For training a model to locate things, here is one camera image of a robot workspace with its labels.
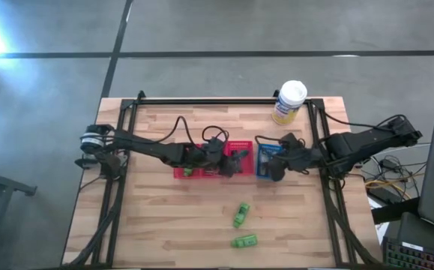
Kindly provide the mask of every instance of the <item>wooden table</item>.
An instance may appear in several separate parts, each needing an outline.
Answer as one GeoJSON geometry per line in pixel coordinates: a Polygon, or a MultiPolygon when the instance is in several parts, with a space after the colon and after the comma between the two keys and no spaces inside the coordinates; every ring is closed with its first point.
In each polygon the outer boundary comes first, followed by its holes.
{"type": "MultiPolygon", "coordinates": [[[[329,114],[347,120],[341,97],[324,97],[324,100],[329,114]]],[[[120,103],[120,98],[104,98],[97,123],[116,127],[120,103]]],[[[165,136],[177,116],[184,116],[196,143],[202,141],[202,129],[208,125],[226,129],[230,140],[253,141],[257,134],[280,138],[293,132],[305,139],[307,145],[312,143],[306,109],[299,111],[292,124],[280,126],[271,119],[271,105],[151,105],[138,108],[135,134],[149,139],[165,136]]],[[[344,124],[328,121],[331,133],[349,131],[344,124]]],[[[182,124],[167,140],[186,141],[182,124]]],[[[177,180],[172,172],[173,168],[158,159],[132,153],[114,267],[334,266],[316,169],[311,169],[309,175],[287,171],[285,178],[276,183],[254,176],[177,180]],[[232,219],[241,202],[250,204],[251,209],[241,228],[235,229],[232,219]],[[258,236],[257,246],[230,247],[233,238],[252,233],[258,236]]],[[[98,169],[86,171],[82,184],[98,173],[98,169]]],[[[70,262],[94,234],[104,185],[103,181],[97,181],[79,194],[65,249],[65,263],[70,262]]],[[[356,236],[374,257],[381,258],[361,178],[348,177],[343,193],[356,236]]],[[[346,258],[341,231],[339,238],[346,258]]],[[[105,249],[106,244],[103,245],[103,256],[105,249]]]]}

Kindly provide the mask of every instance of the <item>white lid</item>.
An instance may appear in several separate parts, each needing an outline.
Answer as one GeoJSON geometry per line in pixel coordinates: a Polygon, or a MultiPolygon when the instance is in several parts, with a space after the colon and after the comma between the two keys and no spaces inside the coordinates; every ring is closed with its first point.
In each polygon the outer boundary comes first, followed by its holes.
{"type": "Polygon", "coordinates": [[[285,82],[280,90],[280,98],[290,106],[300,105],[307,98],[307,87],[301,81],[285,82]]]}

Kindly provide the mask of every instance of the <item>concrete floor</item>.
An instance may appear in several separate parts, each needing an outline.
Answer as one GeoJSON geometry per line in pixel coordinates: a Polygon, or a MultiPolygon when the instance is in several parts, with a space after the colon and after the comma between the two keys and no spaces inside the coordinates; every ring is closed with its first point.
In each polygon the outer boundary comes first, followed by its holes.
{"type": "MultiPolygon", "coordinates": [[[[124,4],[0,0],[0,47],[112,52],[124,4]]],[[[128,19],[122,52],[434,50],[434,0],[134,0],[128,19]]],[[[78,137],[94,121],[108,67],[107,58],[0,59],[0,174],[38,185],[34,197],[12,199],[0,269],[60,263],[82,174],[78,137]]],[[[431,140],[434,56],[120,59],[109,96],[269,96],[294,79],[311,95],[343,96],[352,122],[403,113],[431,140]]],[[[392,154],[412,163],[427,153],[392,154]]]]}

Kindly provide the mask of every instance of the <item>plastic basket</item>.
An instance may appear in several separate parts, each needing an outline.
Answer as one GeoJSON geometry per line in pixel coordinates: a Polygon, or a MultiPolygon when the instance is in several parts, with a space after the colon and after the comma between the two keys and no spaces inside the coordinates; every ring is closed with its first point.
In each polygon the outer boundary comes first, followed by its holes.
{"type": "Polygon", "coordinates": [[[259,152],[256,156],[256,176],[264,179],[269,179],[270,176],[268,174],[268,171],[266,168],[263,167],[264,162],[268,162],[269,156],[276,154],[278,152],[282,151],[282,146],[280,145],[269,145],[269,144],[260,144],[259,145],[259,152]]]}
{"type": "MultiPolygon", "coordinates": [[[[232,151],[248,150],[248,155],[240,160],[241,172],[237,172],[234,176],[251,176],[255,172],[255,164],[253,162],[253,142],[251,141],[228,141],[223,148],[225,155],[230,155],[232,151]]],[[[183,168],[175,168],[173,170],[173,177],[176,179],[209,179],[209,178],[222,178],[217,171],[194,169],[192,175],[184,176],[183,168]]]]}

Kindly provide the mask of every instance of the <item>disinfecting wipes container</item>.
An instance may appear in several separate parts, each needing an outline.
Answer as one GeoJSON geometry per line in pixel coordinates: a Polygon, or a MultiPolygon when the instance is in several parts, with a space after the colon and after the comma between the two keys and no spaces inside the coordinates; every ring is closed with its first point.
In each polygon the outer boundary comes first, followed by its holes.
{"type": "Polygon", "coordinates": [[[291,80],[282,85],[272,117],[276,123],[287,125],[293,122],[298,108],[307,98],[307,87],[301,82],[291,80]]]}

